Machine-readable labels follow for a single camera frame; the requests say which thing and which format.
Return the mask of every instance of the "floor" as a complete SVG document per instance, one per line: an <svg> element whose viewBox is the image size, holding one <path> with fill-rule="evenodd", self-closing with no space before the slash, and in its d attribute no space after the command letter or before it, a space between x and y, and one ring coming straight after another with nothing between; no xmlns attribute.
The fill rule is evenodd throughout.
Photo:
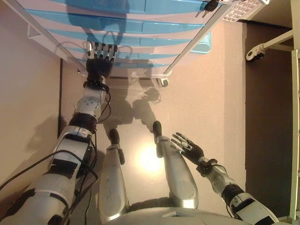
<svg viewBox="0 0 300 225"><path fill-rule="evenodd" d="M248 24L246 49L286 31ZM292 133L291 53L268 50L246 64L246 190L278 217L290 211Z"/></svg>
<svg viewBox="0 0 300 225"><path fill-rule="evenodd" d="M164 163L156 157L151 133L155 120L163 135L181 132L201 146L207 158L216 158L245 188L245 73L242 23L220 22L213 28L212 50L178 65L167 88L156 81L111 79L112 114L97 127L98 150L103 157L109 140L106 133L117 128L126 163L122 166L130 204L168 196ZM63 67L62 116L71 119L82 96L85 78L71 64ZM227 215L225 203L211 184L188 162L199 191L199 209ZM86 201L74 212L71 224L83 224ZM89 224L98 224L92 204Z"/></svg>

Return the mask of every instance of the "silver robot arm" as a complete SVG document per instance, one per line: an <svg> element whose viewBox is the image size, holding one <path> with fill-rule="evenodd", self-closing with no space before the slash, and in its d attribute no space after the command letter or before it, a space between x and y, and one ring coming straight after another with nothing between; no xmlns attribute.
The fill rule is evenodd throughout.
<svg viewBox="0 0 300 225"><path fill-rule="evenodd" d="M68 221L74 209L76 179L86 173L90 163L91 137L98 122L95 112L108 93L105 78L113 66L116 46L110 46L110 50L113 53L107 57L103 57L103 53L98 57L97 49L94 51L92 43L87 42L88 77L84 83L84 94L69 125L57 140L48 171L28 186L0 225L57 225ZM89 170L96 182L97 175L91 168ZM82 199L83 194L84 191L76 200Z"/></svg>
<svg viewBox="0 0 300 225"><path fill-rule="evenodd" d="M173 137L171 141L177 145L174 148L197 165L197 171L210 181L213 191L222 197L236 219L253 225L279 223L271 210L244 192L217 160L205 158L202 149L184 135L176 133Z"/></svg>

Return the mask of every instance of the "plastic drawer unit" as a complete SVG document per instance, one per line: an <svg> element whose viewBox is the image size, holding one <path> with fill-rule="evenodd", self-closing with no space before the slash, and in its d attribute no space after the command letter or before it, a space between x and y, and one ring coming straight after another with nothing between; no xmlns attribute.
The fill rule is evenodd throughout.
<svg viewBox="0 0 300 225"><path fill-rule="evenodd" d="M228 13L220 3L204 18L203 0L10 0L28 36L84 69L86 41L118 45L112 76L165 78L190 51L211 49L210 29ZM31 35L34 28L37 35Z"/></svg>

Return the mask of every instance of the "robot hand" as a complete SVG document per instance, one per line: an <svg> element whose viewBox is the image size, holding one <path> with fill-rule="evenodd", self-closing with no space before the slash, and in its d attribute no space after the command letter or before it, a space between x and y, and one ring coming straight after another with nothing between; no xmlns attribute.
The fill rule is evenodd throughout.
<svg viewBox="0 0 300 225"><path fill-rule="evenodd" d="M101 76L107 78L113 67L118 46L103 43L86 42L88 59L86 69L88 71L88 81L100 81Z"/></svg>
<svg viewBox="0 0 300 225"><path fill-rule="evenodd" d="M204 157L203 150L181 133L176 132L176 134L173 134L173 137L176 138L176 140L171 139L171 141L179 148L173 145L171 147L188 158L192 163L198 165L199 159Z"/></svg>

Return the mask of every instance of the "black wire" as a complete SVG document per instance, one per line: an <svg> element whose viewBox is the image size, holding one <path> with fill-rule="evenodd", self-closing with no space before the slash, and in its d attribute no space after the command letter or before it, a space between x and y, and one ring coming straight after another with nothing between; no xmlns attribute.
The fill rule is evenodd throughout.
<svg viewBox="0 0 300 225"><path fill-rule="evenodd" d="M233 218L232 215L231 215L231 213L228 210L228 205L227 204L226 204L226 210L227 210L228 214L230 215L230 217Z"/></svg>
<svg viewBox="0 0 300 225"><path fill-rule="evenodd" d="M222 168L225 170L225 172L227 172L226 168L225 168L224 166L222 166L222 165L219 165L219 164L212 164L212 166L220 166L220 167L222 167Z"/></svg>
<svg viewBox="0 0 300 225"><path fill-rule="evenodd" d="M108 119L108 117L110 117L110 115L112 114L112 109L111 109L111 106L110 106L110 104L109 104L109 101L107 101L107 104L106 104L106 105L108 105L109 113L108 113L108 115L107 115L103 120L99 120L98 123L101 123L101 122L103 122L104 120Z"/></svg>
<svg viewBox="0 0 300 225"><path fill-rule="evenodd" d="M13 176L12 178L8 179L7 181L5 181L1 186L0 186L0 191L7 185L9 184L11 181L13 181L14 179L16 179L17 177L19 177L20 175L22 175L23 173L27 172L28 170L32 169L33 167L35 167L36 165L40 164L41 162L45 161L46 159L50 158L51 156L54 156L58 153L61 152L65 152L68 153L70 155L72 155L73 157L75 157L78 161L80 161L85 167L87 167L87 169L94 175L95 177L95 181L98 180L98 176L97 174L85 163L83 162L77 155L75 155L74 153L68 151L68 150L59 150L56 152L53 152L51 154L49 154L48 156L40 159L39 161L35 162L34 164L32 164L31 166L28 166L26 169L22 170L21 172L17 173L15 176Z"/></svg>
<svg viewBox="0 0 300 225"><path fill-rule="evenodd" d="M93 169L96 165L96 162L97 162L97 130L95 129L95 144L93 143L93 141L91 141L91 145L93 146L93 149L95 151L95 156L94 156L94 159L92 161L92 163L90 164L91 165L91 168ZM88 173L85 174L82 182L81 182L81 186L80 186L80 189L79 189L79 195L81 195L82 193L82 188L83 188L83 185L84 185L84 181L85 179L87 178L87 175ZM89 211L89 208L90 208L90 202L91 202L91 198L92 198L92 189L90 189L90 200L89 200L89 204L85 210L85 214L84 214L84 224L86 225L87 224L87 216L88 216L88 211Z"/></svg>
<svg viewBox="0 0 300 225"><path fill-rule="evenodd" d="M109 110L110 110L109 115L111 114L111 108L110 108L110 105L109 105L109 104L110 104L110 102L111 102L112 96L111 96L111 94L110 94L108 91L106 91L106 93L108 94L109 99L107 100L107 98L105 98L107 104L106 104L106 106L104 107L104 109L102 110L102 112L101 112L101 114L100 114L100 116L99 116L99 118L98 118L98 120L97 120L97 124L100 123L100 122L102 122L102 121L104 121L104 120L100 121L100 118L101 118L101 116L103 115L104 111L107 109L107 107L109 107Z"/></svg>
<svg viewBox="0 0 300 225"><path fill-rule="evenodd" d="M94 169L94 167L95 167L95 165L96 165L96 162L97 162L97 148L96 148L96 146L94 145L93 141L91 141L91 145L93 146L93 149L94 149L94 152L95 152L95 156L94 156L94 159L93 159L92 163L90 164L90 167L91 167L92 169ZM85 179L87 178L87 176L88 176L88 172L86 172L86 174L84 175L84 178L83 178L83 180L82 180L82 182L81 182L81 185L80 185L80 188L79 188L79 195L78 195L78 196L80 196L81 193L82 193L83 185L84 185L84 182L85 182Z"/></svg>
<svg viewBox="0 0 300 225"><path fill-rule="evenodd" d="M90 208L91 201L92 201L92 189L90 189L90 199L89 199L89 203L88 203L88 206L86 207L85 214L84 214L84 225L87 225L88 211Z"/></svg>
<svg viewBox="0 0 300 225"><path fill-rule="evenodd" d="M21 172L17 173L15 176L13 176L12 178L8 179L7 181L5 181L1 186L0 186L0 191L10 182L12 182L14 179L16 179L17 177L19 177L20 175L22 175L23 173L27 172L28 170L32 169L33 167L35 167L36 165L40 164L41 162L45 161L46 159L50 158L51 156L54 156L58 153L68 153L70 155L72 155L73 157L75 157L78 161L81 162L82 165L84 165L95 177L95 180L82 192L82 194L79 196L78 199L76 199L74 201L74 203L70 206L69 210L67 211L67 213L64 216L64 219L62 221L62 225L66 222L67 219L70 218L71 213L73 212L73 210L75 209L75 207L78 205L78 203L83 199L83 197L85 196L85 194L87 193L87 191L89 189L91 189L93 187L93 185L98 181L98 176L97 174L85 163L83 162L77 155L75 155L74 153L68 151L68 150L59 150L56 152L53 152L51 154L49 154L48 156L40 159L39 161L35 162L34 164L32 164L31 166L28 166L26 169L22 170Z"/></svg>

